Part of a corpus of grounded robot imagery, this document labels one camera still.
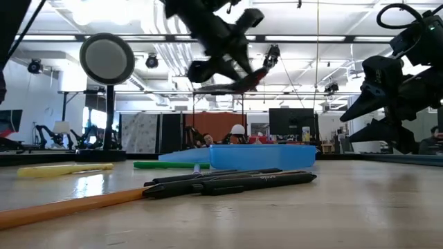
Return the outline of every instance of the white helmet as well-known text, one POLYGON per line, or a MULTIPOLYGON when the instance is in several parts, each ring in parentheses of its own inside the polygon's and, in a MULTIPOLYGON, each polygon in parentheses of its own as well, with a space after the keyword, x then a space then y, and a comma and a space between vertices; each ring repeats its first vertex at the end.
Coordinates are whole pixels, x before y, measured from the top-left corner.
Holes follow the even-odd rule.
POLYGON ((241 124, 236 124, 233 126, 233 128, 230 131, 233 135, 244 135, 244 127, 241 124))

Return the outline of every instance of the cable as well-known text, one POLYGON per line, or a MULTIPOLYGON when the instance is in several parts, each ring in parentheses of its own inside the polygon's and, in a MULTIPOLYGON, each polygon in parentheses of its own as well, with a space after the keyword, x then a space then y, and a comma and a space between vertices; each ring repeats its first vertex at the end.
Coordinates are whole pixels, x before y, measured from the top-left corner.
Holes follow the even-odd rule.
MULTIPOLYGON (((422 34, 423 32, 426 32, 426 24, 423 21, 423 17, 420 15, 420 13, 418 13, 418 11, 416 11, 414 8, 403 4, 403 3, 392 3, 388 6, 386 6, 385 8, 381 9, 380 12, 377 14, 377 24, 382 27, 382 28, 387 28, 387 29, 404 29, 404 28, 410 28, 412 25, 414 25, 414 23, 411 24, 404 24, 404 25, 398 25, 398 26, 393 26, 393 25, 388 25, 385 24, 384 22, 382 22, 381 17, 383 16, 384 12, 386 12, 387 10, 391 9, 391 8, 401 8, 403 10, 405 10, 406 12, 410 13, 412 16, 415 17, 416 21, 420 24, 420 26, 422 27, 422 31, 420 33, 419 38, 417 39, 417 41, 414 43, 414 45, 412 45, 408 50, 397 54, 395 56, 395 59, 399 59, 400 57, 403 57, 403 55, 405 55, 406 53, 408 53, 409 51, 411 51, 412 49, 414 49, 414 47, 420 43, 420 41, 422 40, 422 34)), ((440 7, 436 8, 434 10, 434 12, 438 12, 439 10, 441 10, 443 8, 443 5, 441 5, 440 7)))
POLYGON ((14 46, 12 46, 12 48, 9 50, 8 55, 6 55, 6 59, 5 59, 5 64, 8 63, 8 60, 12 57, 12 55, 14 54, 14 52, 16 51, 16 49, 19 47, 21 41, 23 40, 23 38, 25 37, 26 33, 28 32, 29 28, 32 26, 35 18, 37 17, 37 15, 39 14, 40 10, 42 10, 44 3, 46 2, 46 0, 42 0, 40 2, 40 4, 37 6, 37 8, 34 11, 34 14, 32 15, 32 17, 29 19, 28 24, 26 24, 26 27, 23 29, 23 32, 21 32, 19 38, 17 39, 17 41, 14 43, 14 46))
POLYGON ((432 11, 432 15, 437 14, 437 12, 439 12, 439 11, 441 11, 441 10, 443 10, 443 4, 440 5, 440 6, 438 6, 436 9, 434 9, 434 10, 432 11))
POLYGON ((388 25, 388 24, 385 24, 384 22, 382 22, 381 16, 383 16, 383 14, 386 11, 388 11, 388 10, 390 10, 392 8, 401 8, 402 10, 405 10, 406 12, 411 14, 413 17, 415 17, 415 19, 420 23, 420 25, 422 25, 423 27, 425 26, 424 21, 423 21, 423 17, 414 8, 412 8, 412 7, 410 7, 410 6, 406 5, 406 4, 403 4, 403 3, 392 3, 392 4, 388 5, 388 6, 386 6, 385 8, 382 8, 380 10, 380 12, 377 14, 377 24, 380 27, 386 28, 386 29, 404 29, 404 28, 409 28, 412 25, 414 25, 414 23, 411 23, 411 24, 404 24, 404 25, 394 26, 394 25, 388 25))

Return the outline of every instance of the computer monitor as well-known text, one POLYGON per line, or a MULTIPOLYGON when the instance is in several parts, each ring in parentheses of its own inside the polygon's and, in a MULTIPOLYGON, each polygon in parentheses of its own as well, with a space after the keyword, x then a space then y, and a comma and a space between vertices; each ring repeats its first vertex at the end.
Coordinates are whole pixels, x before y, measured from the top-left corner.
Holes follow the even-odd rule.
POLYGON ((312 108, 269 109, 269 132, 272 135, 297 135, 297 140, 302 140, 303 127, 309 127, 311 135, 314 135, 315 118, 312 108))

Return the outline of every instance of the blue tray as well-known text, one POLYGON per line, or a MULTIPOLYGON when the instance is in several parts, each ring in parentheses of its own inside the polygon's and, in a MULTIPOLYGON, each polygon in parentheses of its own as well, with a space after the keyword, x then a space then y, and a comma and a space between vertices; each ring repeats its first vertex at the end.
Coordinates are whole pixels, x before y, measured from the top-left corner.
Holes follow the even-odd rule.
POLYGON ((159 156, 159 161, 174 163, 209 163, 209 148, 188 149, 159 156))
POLYGON ((316 148, 311 145, 211 145, 210 164, 215 169, 295 170, 311 167, 316 148))

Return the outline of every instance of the curtain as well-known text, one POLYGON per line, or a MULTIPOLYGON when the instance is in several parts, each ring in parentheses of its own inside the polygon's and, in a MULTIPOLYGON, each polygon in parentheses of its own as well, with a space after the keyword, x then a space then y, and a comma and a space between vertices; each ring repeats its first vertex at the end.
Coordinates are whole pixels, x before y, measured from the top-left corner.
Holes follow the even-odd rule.
POLYGON ((122 146, 127 153, 155 153, 156 114, 122 114, 122 146))
MULTIPOLYGON (((214 141, 223 140, 234 125, 243 125, 247 130, 246 115, 237 113, 196 113, 194 115, 194 128, 201 134, 209 133, 214 141)), ((192 114, 186 115, 186 125, 192 126, 192 120, 192 114)))

